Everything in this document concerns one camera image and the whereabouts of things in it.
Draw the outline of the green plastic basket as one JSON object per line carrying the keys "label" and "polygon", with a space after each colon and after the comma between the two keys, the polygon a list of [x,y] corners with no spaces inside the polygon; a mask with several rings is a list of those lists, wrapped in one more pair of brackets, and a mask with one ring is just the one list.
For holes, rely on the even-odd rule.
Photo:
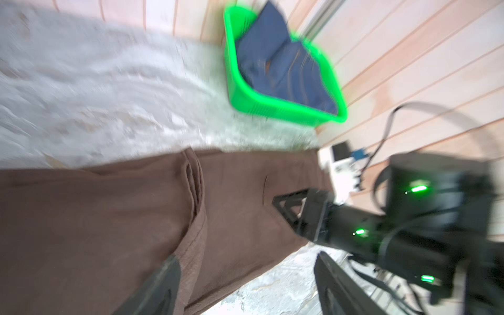
{"label": "green plastic basket", "polygon": [[310,56],[318,63],[324,89],[337,105],[336,115],[260,94],[245,82],[238,68],[235,41],[250,29],[257,16],[258,14],[249,7],[233,3],[228,4],[224,9],[224,63],[231,105],[244,114],[280,119],[309,127],[319,127],[328,122],[345,123],[348,120],[347,102],[330,60],[319,46],[308,39],[303,39],[296,32],[291,32],[291,39],[299,39]]}

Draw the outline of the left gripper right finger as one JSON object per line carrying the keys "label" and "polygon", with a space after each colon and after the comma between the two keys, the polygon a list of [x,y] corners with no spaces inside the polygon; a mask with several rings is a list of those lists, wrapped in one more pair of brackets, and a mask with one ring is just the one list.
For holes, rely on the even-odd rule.
{"label": "left gripper right finger", "polygon": [[325,252],[316,258],[314,275],[323,315],[385,315],[385,312]]}

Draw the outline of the blue denim jeans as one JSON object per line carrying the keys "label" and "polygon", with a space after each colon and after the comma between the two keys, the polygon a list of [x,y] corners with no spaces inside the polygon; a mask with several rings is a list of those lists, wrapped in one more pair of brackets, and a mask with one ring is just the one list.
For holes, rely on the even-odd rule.
{"label": "blue denim jeans", "polygon": [[338,113],[324,88],[318,63],[301,41],[291,39],[282,13],[270,1],[236,40],[236,54],[242,77],[258,93]]}

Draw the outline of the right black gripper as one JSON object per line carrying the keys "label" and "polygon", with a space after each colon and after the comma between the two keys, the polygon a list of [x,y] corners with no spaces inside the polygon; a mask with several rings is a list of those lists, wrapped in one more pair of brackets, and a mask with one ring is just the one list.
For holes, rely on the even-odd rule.
{"label": "right black gripper", "polygon": [[311,242],[376,260],[387,226],[385,216],[333,203],[322,190],[300,190],[275,196],[272,205],[296,232]]}

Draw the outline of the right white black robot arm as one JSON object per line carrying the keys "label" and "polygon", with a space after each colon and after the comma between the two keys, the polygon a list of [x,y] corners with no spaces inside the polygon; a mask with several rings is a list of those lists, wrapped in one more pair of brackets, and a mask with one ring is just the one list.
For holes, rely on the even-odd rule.
{"label": "right white black robot arm", "polygon": [[493,179],[489,160],[411,151],[392,155],[374,182],[387,184],[381,215],[315,188],[272,204],[297,235],[346,251],[351,268],[373,264],[429,291],[433,306],[452,296],[467,262],[463,313],[502,314],[503,244],[488,239]]}

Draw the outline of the right aluminium frame rail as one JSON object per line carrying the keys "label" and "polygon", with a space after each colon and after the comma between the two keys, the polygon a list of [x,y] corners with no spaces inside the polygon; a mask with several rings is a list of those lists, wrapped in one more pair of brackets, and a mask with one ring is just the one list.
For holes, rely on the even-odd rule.
{"label": "right aluminium frame rail", "polygon": [[308,21],[307,26],[301,32],[302,36],[311,40],[315,39],[345,2],[345,0],[323,1],[320,8],[315,10],[315,15]]}

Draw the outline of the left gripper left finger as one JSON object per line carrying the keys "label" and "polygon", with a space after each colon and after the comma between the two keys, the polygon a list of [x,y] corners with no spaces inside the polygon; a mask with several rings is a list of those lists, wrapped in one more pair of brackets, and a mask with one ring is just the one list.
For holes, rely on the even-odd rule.
{"label": "left gripper left finger", "polygon": [[181,266],[170,255],[113,315],[172,315],[180,283]]}

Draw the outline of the brown corduroy trousers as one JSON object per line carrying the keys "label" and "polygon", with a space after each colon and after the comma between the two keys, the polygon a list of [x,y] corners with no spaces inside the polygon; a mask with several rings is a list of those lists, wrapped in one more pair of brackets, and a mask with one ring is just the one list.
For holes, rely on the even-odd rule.
{"label": "brown corduroy trousers", "polygon": [[332,189],[314,150],[3,170],[1,313],[111,314],[174,259],[201,314],[305,245],[272,200],[306,188]]}

